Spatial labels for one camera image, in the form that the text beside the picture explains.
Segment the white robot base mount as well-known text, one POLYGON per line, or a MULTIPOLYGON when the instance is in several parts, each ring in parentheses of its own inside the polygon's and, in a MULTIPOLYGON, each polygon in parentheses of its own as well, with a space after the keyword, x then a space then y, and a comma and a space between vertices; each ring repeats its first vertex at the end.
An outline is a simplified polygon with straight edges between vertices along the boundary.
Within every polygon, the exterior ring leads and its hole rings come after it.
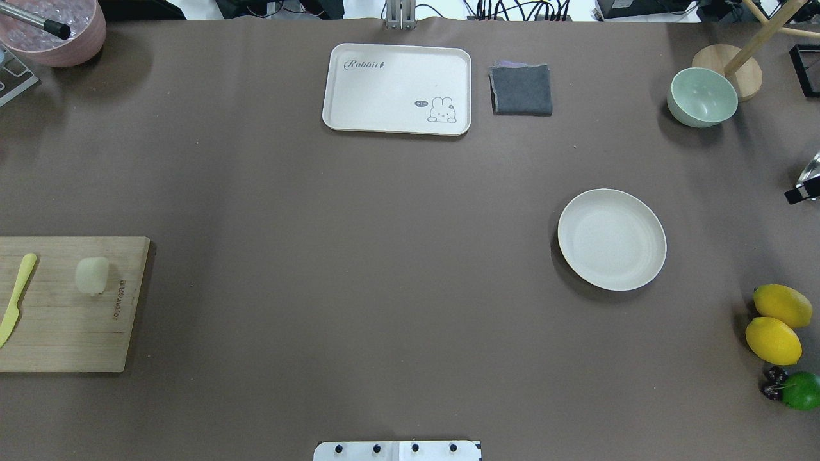
POLYGON ((481 460, 480 441, 326 441, 313 460, 481 460))

